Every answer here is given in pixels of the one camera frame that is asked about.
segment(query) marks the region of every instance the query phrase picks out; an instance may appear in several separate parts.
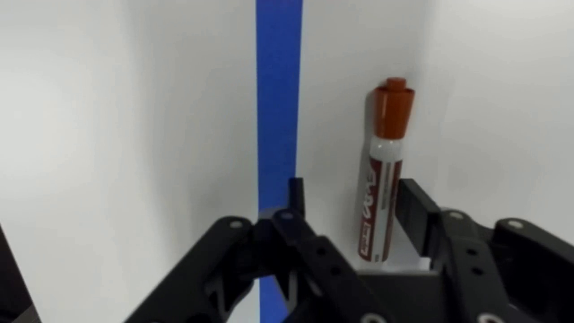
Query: black mechanical part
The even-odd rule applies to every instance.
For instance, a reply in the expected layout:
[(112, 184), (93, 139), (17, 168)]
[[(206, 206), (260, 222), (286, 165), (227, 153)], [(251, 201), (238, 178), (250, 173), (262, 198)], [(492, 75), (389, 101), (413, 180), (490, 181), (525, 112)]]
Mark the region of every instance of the black mechanical part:
[(126, 323), (225, 322), (268, 275), (285, 297), (284, 322), (574, 322), (574, 248), (527, 221), (485, 228), (403, 179), (396, 216), (432, 270), (357, 275), (305, 221), (302, 179), (289, 195), (288, 208), (255, 225), (216, 221)]

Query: blue tape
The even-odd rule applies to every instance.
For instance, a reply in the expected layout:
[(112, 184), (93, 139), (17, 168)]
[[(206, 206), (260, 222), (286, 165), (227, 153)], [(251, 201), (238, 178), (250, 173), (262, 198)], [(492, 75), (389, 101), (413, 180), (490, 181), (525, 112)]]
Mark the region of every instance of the blue tape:
[[(256, 0), (259, 209), (287, 205), (295, 176), (302, 0)], [(261, 323), (287, 316), (275, 280), (263, 278)]]

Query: marker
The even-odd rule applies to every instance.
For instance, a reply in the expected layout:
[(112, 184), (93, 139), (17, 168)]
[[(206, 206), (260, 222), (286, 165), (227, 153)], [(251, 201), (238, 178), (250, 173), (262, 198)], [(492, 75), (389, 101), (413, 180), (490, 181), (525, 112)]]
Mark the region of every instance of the marker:
[(402, 139), (413, 105), (414, 91), (404, 78), (388, 78), (375, 89), (375, 133), (359, 234), (359, 256), (373, 264), (389, 257), (397, 184), (402, 167)]

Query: screw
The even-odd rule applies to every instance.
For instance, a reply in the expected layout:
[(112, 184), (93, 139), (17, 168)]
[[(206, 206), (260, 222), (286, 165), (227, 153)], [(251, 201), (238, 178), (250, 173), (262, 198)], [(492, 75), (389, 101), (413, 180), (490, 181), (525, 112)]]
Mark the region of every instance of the screw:
[(448, 215), (450, 215), (452, 218), (455, 218), (457, 220), (464, 219), (464, 216), (462, 214), (460, 214), (459, 212), (452, 211)]
[(283, 212), (281, 213), (281, 218), (283, 220), (291, 220), (293, 218), (293, 215), (289, 212)]
[(513, 227), (515, 227), (515, 228), (517, 228), (517, 229), (522, 229), (522, 228), (524, 228), (524, 224), (522, 224), (521, 222), (516, 221), (516, 220), (510, 220), (510, 221), (508, 221), (508, 225), (513, 226)]
[(478, 323), (504, 323), (502, 319), (491, 313), (482, 313), (478, 316)]
[(229, 226), (232, 229), (239, 229), (243, 226), (243, 223), (241, 223), (241, 221), (239, 221), (239, 220), (235, 220), (235, 221), (232, 221), (231, 223), (229, 223)]
[(375, 313), (367, 313), (360, 318), (360, 323), (387, 323), (387, 321)]

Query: orange marker cap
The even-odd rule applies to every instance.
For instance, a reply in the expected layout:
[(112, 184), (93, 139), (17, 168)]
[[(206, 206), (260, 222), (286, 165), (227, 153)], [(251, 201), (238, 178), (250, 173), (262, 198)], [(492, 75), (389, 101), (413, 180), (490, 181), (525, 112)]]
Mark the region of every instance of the orange marker cap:
[(413, 106), (414, 90), (406, 87), (404, 78), (388, 78), (375, 89), (375, 135), (382, 139), (405, 137)]

